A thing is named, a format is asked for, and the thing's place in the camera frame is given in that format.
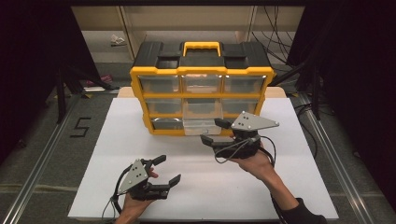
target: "hand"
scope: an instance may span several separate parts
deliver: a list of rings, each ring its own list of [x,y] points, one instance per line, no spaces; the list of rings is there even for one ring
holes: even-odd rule
[[[252,157],[246,159],[230,159],[239,164],[243,170],[251,173],[267,185],[271,178],[276,175],[268,157],[261,151],[257,151]]]
[[[258,150],[254,156],[246,159],[230,159],[230,161],[238,163],[243,170],[264,182],[280,209],[286,211],[298,206],[298,201],[283,184],[270,159],[262,151]]]
[[[157,178],[158,175],[154,173],[154,168],[150,168],[149,176]],[[117,218],[115,224],[132,224],[134,223],[146,210],[146,208],[155,200],[138,201],[132,199],[129,193],[125,194],[124,205],[122,212]]]

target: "electrical cable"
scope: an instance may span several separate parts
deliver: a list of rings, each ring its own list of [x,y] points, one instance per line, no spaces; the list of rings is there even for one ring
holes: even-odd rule
[[[286,32],[286,35],[288,35],[288,37],[290,38],[291,42],[293,42],[293,38],[291,38],[291,36],[289,35],[289,32]]]
[[[306,105],[297,105],[297,106],[294,107],[294,110],[296,110],[296,109],[298,109],[298,108],[300,108],[302,106],[306,106]]]
[[[275,15],[274,15],[274,17],[275,17],[274,23],[272,22],[272,20],[271,20],[269,14],[268,14],[268,11],[267,11],[266,7],[264,7],[264,11],[265,11],[265,14],[266,14],[266,16],[267,16],[267,18],[268,18],[268,21],[269,21],[270,24],[271,24],[272,29],[273,29],[273,32],[271,33],[271,40],[272,40],[273,35],[276,34],[276,37],[277,37],[277,40],[278,40],[278,43],[279,43],[278,45],[279,45],[280,51],[282,52],[283,57],[287,60],[288,58],[286,57],[285,53],[283,52],[283,49],[284,49],[286,52],[287,52],[287,50],[286,50],[285,45],[283,44],[283,42],[282,42],[282,40],[281,40],[281,38],[279,37],[279,34],[278,34],[278,32],[277,32],[277,15],[278,15],[278,12],[279,12],[279,6],[274,7],[274,11],[275,11],[275,12],[274,12],[274,13],[275,13]]]
[[[274,67],[273,67],[273,69],[276,70],[276,71],[285,72],[285,73],[286,73],[286,72],[289,72],[289,71],[287,71],[287,70],[283,70],[283,69],[279,69],[279,68],[274,68]]]
[[[261,136],[261,138],[268,139],[268,140],[272,143],[272,145],[273,145],[273,147],[274,147],[274,157],[273,157],[273,161],[274,161],[274,162],[272,162],[272,164],[273,164],[273,166],[275,167],[275,163],[276,163],[276,147],[275,147],[275,143],[273,142],[273,140],[272,140],[271,138],[269,138],[269,137],[267,137],[267,136]]]
[[[105,218],[105,211],[107,210],[107,207],[108,207],[108,205],[109,205],[110,203],[111,203],[111,206],[113,207],[113,218],[110,219],[110,220],[104,220],[104,218]],[[103,213],[102,213],[102,221],[104,221],[103,223],[107,224],[107,223],[113,223],[113,221],[114,221],[115,219],[116,219],[116,210],[115,210],[114,204],[113,204],[113,202],[111,202],[111,198],[110,198],[110,199],[108,200],[106,206],[105,206],[105,209],[103,210]]]
[[[262,43],[257,36],[252,32],[254,38],[256,39],[257,42]],[[267,47],[265,47],[264,45],[262,45],[264,47],[264,49],[267,51],[267,53],[271,54],[273,57],[275,57],[276,59],[280,60],[282,63],[284,63],[285,65],[288,65],[290,67],[292,67],[291,65],[289,65],[285,60],[281,59],[279,56],[277,56],[276,54],[274,54],[271,50],[269,50]]]
[[[274,43],[281,44],[281,45],[283,45],[283,46],[286,46],[286,47],[288,47],[288,48],[291,48],[291,46],[290,46],[290,45],[283,44],[283,43],[280,43],[280,42],[277,42],[277,41],[275,41],[275,40],[271,39],[270,37],[268,37],[268,36],[265,34],[265,32],[264,32],[264,31],[262,31],[262,35],[263,35],[265,38],[267,38],[269,41],[272,41],[272,42],[274,42]]]
[[[286,84],[290,84],[290,83],[293,83],[293,82],[296,82],[297,81],[297,79],[294,79],[294,80],[291,80],[291,81],[287,81],[287,82],[282,82],[281,84],[279,84],[279,85],[286,85]]]
[[[320,113],[325,114],[325,115],[329,115],[329,116],[335,116],[334,113],[328,113],[328,112],[324,112],[323,110],[319,110]]]
[[[125,194],[126,192],[122,192],[119,193],[119,186],[120,186],[120,182],[122,180],[122,178],[126,175],[126,173],[128,173],[131,170],[132,164],[129,165],[125,170],[122,171],[122,174],[120,175],[119,179],[117,180],[117,184],[116,187],[114,189],[114,193],[113,196],[111,196],[110,201],[112,202],[113,206],[115,207],[115,209],[117,209],[117,212],[119,212],[119,214],[121,213],[122,209],[118,203],[119,201],[119,197],[122,194]]]
[[[244,146],[248,143],[248,140],[249,140],[249,139],[245,139],[244,141],[241,141],[241,142],[236,143],[236,144],[234,144],[234,145],[232,145],[232,146],[229,146],[229,147],[222,148],[221,150],[217,151],[217,152],[215,153],[215,160],[216,160],[216,162],[218,162],[218,163],[220,163],[220,164],[223,164],[224,162],[229,161],[230,159],[232,159],[233,156],[234,156],[242,147],[244,147]],[[235,147],[235,146],[238,146],[238,145],[241,145],[241,144],[242,144],[242,146],[239,146],[239,148],[237,148],[236,151],[235,151],[229,158],[225,159],[225,161],[219,161],[218,158],[216,157],[220,152],[222,152],[222,151],[224,151],[224,150],[226,150],[226,149],[228,149],[228,148],[230,148],[230,147]]]

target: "human hand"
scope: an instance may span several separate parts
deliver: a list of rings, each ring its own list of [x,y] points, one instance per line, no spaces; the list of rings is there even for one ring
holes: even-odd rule
[[[150,168],[149,176],[157,178],[158,175],[154,173],[154,168]],[[153,203],[155,200],[138,201],[132,199],[129,193],[125,194],[124,205],[117,218],[115,224],[132,224],[134,223],[146,210],[146,208]]]
[[[252,157],[246,159],[230,159],[230,161],[238,163],[239,167],[263,181],[264,184],[267,184],[270,179],[276,175],[269,158],[260,150]]]

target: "floor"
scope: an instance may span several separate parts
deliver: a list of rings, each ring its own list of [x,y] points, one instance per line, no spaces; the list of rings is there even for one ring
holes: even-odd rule
[[[128,74],[132,60],[126,47],[110,46],[110,39],[113,34],[123,37],[122,32],[84,33],[99,73],[113,76],[113,82],[111,83],[113,86],[129,86],[131,79]],[[262,34],[256,35],[260,41],[265,41]],[[148,39],[174,40],[175,36],[179,36],[179,34],[157,33],[148,36]],[[220,34],[220,36],[224,41],[234,41],[232,34]],[[279,48],[278,45],[272,44],[271,48],[278,57],[282,57],[282,52],[276,50],[276,48]],[[274,68],[279,69],[277,70],[279,74],[283,73],[281,70],[290,69],[273,56],[271,56],[270,61]],[[292,77],[281,86],[288,94],[293,105],[298,106],[302,104],[302,93],[296,92],[293,88],[295,79],[296,77]],[[33,193],[27,204],[22,208],[23,213],[19,217],[19,223],[81,223],[78,220],[68,218],[68,210],[84,176],[105,121],[107,110],[117,94],[114,92],[93,92],[83,96],[69,94],[67,96],[66,102],[70,106],[73,105],[72,110],[69,109],[70,116],[62,128],[59,140],[54,144],[53,151],[49,155],[49,160],[45,164],[41,176],[35,183]],[[352,183],[367,205],[373,219],[372,223],[396,223],[395,212],[389,206],[358,155],[353,153],[355,151],[354,147],[349,142],[337,115],[326,104],[324,96],[321,97],[320,101],[320,122],[332,141],[333,147],[345,166]],[[309,111],[301,115],[301,121],[316,139],[318,152],[315,161],[340,217],[338,220],[329,221],[329,223],[359,223],[357,215],[352,209],[351,203],[327,157],[325,148],[315,135],[308,113]],[[21,144],[15,148],[5,162],[0,165],[0,218],[2,220],[16,200],[21,186],[25,184],[32,170],[35,169],[35,164],[40,159],[41,153],[49,147],[48,141],[57,128],[57,115],[57,100],[54,92],[49,96],[47,106],[42,108],[40,115],[35,118],[35,123],[24,136],[25,146]],[[84,134],[84,130],[75,129],[78,122],[79,126],[89,128],[83,137],[73,136]],[[316,148],[314,138],[306,130],[304,130],[304,133],[314,155]]]

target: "gray carpet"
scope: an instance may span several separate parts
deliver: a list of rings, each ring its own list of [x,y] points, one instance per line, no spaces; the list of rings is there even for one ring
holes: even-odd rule
[[[130,67],[129,63],[97,64],[101,75],[111,74],[114,77],[112,83],[114,86],[130,85]],[[277,66],[277,68],[288,69],[287,66]],[[283,84],[283,88],[289,93],[294,92],[293,82],[291,79],[285,82],[287,84]],[[42,109],[35,124],[32,125],[29,133],[26,134],[24,140],[27,147],[16,148],[0,166],[0,197],[2,199],[0,217],[4,217],[9,206],[15,200],[19,192],[19,186],[24,183],[30,174],[54,129],[57,120],[57,104],[53,96],[54,93],[47,101],[48,108]],[[116,97],[115,94],[96,93],[91,98],[78,100],[78,104],[64,129],[62,138],[38,182],[39,186],[37,186],[21,216],[20,223],[80,223],[67,217],[68,209],[84,176],[96,140],[105,121],[107,110],[114,97]],[[290,99],[294,105],[301,104],[298,97],[290,97]],[[322,105],[320,110],[321,122],[373,215],[375,223],[396,223],[394,211],[390,208],[364,164],[353,155],[353,146],[338,122],[336,115],[329,115],[332,111],[325,104]],[[89,130],[86,132],[85,137],[70,137],[71,135],[83,134],[83,130],[74,129],[79,118],[91,118],[80,122],[80,126],[89,127]],[[301,116],[301,120],[312,133],[313,130],[306,114]],[[309,146],[314,152],[313,140],[306,131],[304,133]],[[330,223],[359,223],[319,142],[316,162],[340,216],[338,220],[330,221]]]

